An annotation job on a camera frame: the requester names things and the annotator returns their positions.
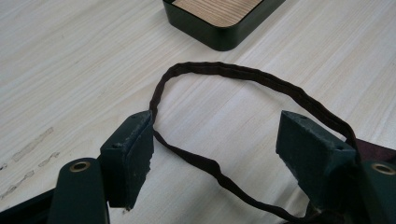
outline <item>dark green plastic frame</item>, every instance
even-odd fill
[[[163,0],[169,22],[177,29],[218,51],[234,49],[286,0],[262,0],[240,22],[218,27]]]

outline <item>black plastic part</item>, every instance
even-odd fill
[[[349,192],[348,175],[356,167],[356,150],[313,120],[282,111],[276,153],[318,209],[342,209]]]
[[[53,189],[0,213],[0,223],[44,224],[50,211]]]
[[[395,165],[383,161],[362,162],[359,188],[371,223],[396,223]]]
[[[177,29],[219,51],[230,50],[238,46],[285,2],[285,0],[262,0],[237,24],[229,27],[218,27],[173,5],[174,1],[163,0],[169,22]]]
[[[374,224],[370,221],[367,208],[364,206],[363,198],[359,191],[358,174],[354,175],[353,186],[346,199],[346,209],[344,213],[345,223],[354,224]]]
[[[49,211],[49,224],[109,223],[99,161],[83,158],[60,171]]]
[[[101,147],[99,158],[111,207],[132,209],[154,152],[151,111],[132,115]]]

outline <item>wooden table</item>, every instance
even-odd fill
[[[396,148],[396,2],[287,1],[236,49],[218,52],[171,26],[160,0],[0,2],[0,211],[55,187],[60,168],[146,110],[175,63],[220,61],[302,87],[364,140]],[[304,214],[307,197],[275,143],[289,97],[247,81],[171,81],[155,127],[217,160],[254,198]],[[280,223],[156,141],[134,209],[112,223]]]

